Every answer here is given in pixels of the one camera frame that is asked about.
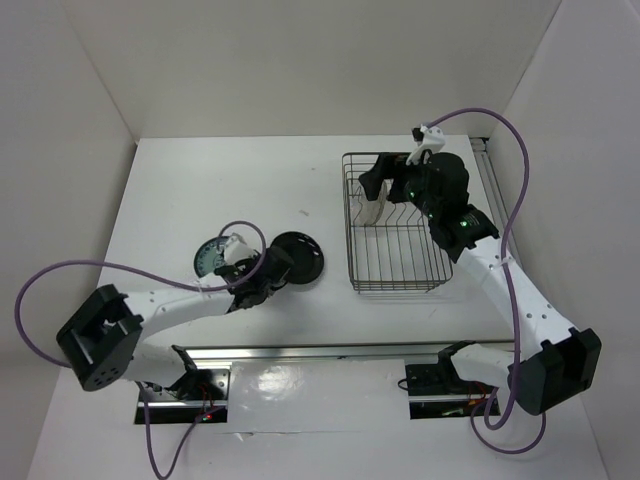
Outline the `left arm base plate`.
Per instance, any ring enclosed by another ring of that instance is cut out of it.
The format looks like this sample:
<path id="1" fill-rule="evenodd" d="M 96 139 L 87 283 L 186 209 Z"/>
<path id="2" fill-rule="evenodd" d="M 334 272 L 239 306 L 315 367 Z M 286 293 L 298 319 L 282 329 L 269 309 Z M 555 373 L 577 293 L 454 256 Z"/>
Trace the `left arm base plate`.
<path id="1" fill-rule="evenodd" d="M 138 395 L 134 424 L 145 423 L 143 400 L 147 399 L 151 425 L 191 424 L 201 416 L 202 424 L 223 424 L 228 420 L 231 383 L 230 362 L 205 362 L 188 390 L 168 390 L 143 383 Z"/>

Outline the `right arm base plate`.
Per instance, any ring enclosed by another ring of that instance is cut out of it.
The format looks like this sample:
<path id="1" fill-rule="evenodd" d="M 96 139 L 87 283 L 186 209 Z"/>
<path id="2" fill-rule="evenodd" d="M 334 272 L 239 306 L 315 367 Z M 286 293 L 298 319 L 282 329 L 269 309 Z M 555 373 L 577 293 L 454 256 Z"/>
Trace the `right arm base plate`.
<path id="1" fill-rule="evenodd" d="M 441 350 L 436 363 L 405 366 L 405 377 L 397 386 L 408 394 L 412 420 L 469 417 L 476 406 L 486 402 L 493 386 L 461 380 L 451 361 L 470 345 L 473 342 L 462 341 Z"/>

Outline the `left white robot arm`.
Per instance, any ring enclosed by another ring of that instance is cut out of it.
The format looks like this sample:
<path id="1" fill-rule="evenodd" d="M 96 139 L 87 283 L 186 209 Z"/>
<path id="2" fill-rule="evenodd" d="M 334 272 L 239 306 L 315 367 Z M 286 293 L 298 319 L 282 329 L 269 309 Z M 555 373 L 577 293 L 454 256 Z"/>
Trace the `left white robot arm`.
<path id="1" fill-rule="evenodd" d="M 223 316 L 264 303 L 287 284 L 293 259 L 279 247 L 267 249 L 264 263 L 247 282 L 213 292 L 257 264 L 243 260 L 200 279 L 193 291 L 167 288 L 121 293 L 97 288 L 59 330 L 56 341 L 82 389 L 95 392 L 119 379 L 164 389 L 176 399 L 189 397 L 211 381 L 184 346 L 157 346 L 149 338 L 205 317 Z"/>

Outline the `clear textured glass plate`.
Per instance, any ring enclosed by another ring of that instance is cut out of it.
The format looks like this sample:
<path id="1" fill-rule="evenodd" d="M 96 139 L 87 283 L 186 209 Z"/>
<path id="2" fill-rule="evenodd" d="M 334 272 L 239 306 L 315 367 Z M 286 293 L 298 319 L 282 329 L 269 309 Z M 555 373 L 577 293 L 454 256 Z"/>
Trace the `clear textured glass plate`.
<path id="1" fill-rule="evenodd" d="M 361 189 L 350 198 L 351 224 L 354 227 L 364 227 L 370 223 L 369 202 Z"/>

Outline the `blue white patterned plate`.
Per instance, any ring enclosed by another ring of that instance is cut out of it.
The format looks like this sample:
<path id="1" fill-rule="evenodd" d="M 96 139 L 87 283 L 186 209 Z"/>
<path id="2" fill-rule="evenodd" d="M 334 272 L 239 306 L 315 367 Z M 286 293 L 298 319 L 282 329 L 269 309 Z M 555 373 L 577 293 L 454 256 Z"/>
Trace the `blue white patterned plate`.
<path id="1" fill-rule="evenodd" d="M 216 269 L 227 265 L 224 257 L 229 237 L 217 236 L 203 243 L 195 253 L 193 268 L 198 278 L 214 273 Z"/>

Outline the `black glossy plate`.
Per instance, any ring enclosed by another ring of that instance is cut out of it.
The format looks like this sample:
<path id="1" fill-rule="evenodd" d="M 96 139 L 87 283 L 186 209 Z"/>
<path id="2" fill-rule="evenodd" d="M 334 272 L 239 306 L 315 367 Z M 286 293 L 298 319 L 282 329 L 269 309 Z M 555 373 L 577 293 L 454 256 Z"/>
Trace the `black glossy plate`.
<path id="1" fill-rule="evenodd" d="M 283 250 L 293 261 L 293 266 L 285 280 L 294 285 L 307 285 L 315 282 L 324 269 L 324 254 L 320 245 L 309 235 L 288 231 L 278 235 L 271 243 L 272 247 Z"/>

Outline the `clear square glass plate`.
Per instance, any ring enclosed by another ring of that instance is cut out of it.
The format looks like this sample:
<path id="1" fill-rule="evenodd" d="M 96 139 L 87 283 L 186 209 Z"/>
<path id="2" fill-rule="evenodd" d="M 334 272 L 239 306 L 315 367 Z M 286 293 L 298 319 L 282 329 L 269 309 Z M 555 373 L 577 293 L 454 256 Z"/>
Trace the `clear square glass plate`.
<path id="1" fill-rule="evenodd" d="M 367 226 L 375 225 L 382 216 L 388 195 L 387 184 L 382 183 L 378 197 L 375 200 L 368 200 L 370 208 L 370 223 Z"/>

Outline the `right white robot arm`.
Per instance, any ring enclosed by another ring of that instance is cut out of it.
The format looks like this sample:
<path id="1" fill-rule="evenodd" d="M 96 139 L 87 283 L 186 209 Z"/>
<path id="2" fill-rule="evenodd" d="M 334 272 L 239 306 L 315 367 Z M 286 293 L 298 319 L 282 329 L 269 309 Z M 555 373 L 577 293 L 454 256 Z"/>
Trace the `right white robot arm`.
<path id="1" fill-rule="evenodd" d="M 578 330 L 555 310 L 512 259 L 506 235 L 469 201 L 469 173 L 452 153 L 417 163 L 382 153 L 359 177 L 367 200 L 379 197 L 385 181 L 394 204 L 410 203 L 426 218 L 429 233 L 450 260 L 484 291 L 510 324 L 514 351 L 459 342 L 442 352 L 436 379 L 448 392 L 472 381 L 506 388 L 530 415 L 540 415 L 587 390 L 602 348 L 592 329 Z"/>

